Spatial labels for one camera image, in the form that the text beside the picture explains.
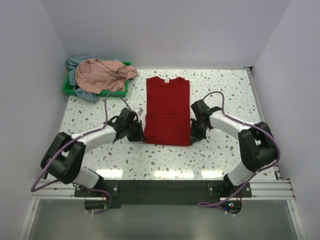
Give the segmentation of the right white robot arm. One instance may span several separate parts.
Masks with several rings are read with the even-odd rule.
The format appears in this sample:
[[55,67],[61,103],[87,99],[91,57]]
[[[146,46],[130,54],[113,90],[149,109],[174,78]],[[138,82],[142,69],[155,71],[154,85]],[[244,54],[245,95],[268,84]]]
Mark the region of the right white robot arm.
[[222,190],[227,196],[235,196],[258,171],[279,160],[280,149],[267,123],[245,122],[226,114],[221,107],[208,107],[204,100],[193,103],[191,109],[195,114],[191,119],[192,144],[205,140],[207,130],[212,129],[221,130],[238,141],[240,163],[223,177]]

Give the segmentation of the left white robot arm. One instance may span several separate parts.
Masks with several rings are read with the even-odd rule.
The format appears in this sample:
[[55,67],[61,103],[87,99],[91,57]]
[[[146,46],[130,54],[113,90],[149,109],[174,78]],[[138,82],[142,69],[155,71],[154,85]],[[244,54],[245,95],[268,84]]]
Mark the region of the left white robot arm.
[[141,108],[138,111],[123,108],[118,116],[112,117],[96,129],[73,135],[58,133],[40,167],[64,184],[84,186],[92,196],[99,196],[104,190],[103,178],[83,166],[85,154],[123,138],[127,138],[129,142],[144,141],[142,121],[139,120],[142,112]]

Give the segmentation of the red t shirt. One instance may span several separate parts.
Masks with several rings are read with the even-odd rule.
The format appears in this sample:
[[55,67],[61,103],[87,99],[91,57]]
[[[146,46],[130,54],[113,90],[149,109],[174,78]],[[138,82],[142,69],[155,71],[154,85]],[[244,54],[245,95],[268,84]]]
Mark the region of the red t shirt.
[[146,80],[147,144],[188,147],[191,145],[190,81],[182,77]]

